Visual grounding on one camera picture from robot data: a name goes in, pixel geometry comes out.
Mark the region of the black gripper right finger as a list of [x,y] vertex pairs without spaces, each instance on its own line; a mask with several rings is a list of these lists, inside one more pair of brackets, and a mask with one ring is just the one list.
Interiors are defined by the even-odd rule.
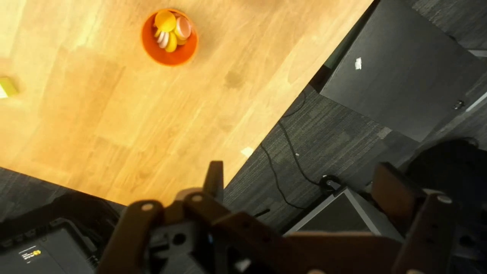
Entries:
[[426,199],[423,188],[391,163],[379,163],[372,181],[372,198],[391,223],[405,233]]

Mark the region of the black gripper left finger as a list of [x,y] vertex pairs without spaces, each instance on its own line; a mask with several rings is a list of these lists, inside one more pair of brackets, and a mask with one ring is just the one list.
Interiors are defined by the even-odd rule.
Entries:
[[204,191],[218,201],[224,199],[224,163],[212,161],[204,179]]

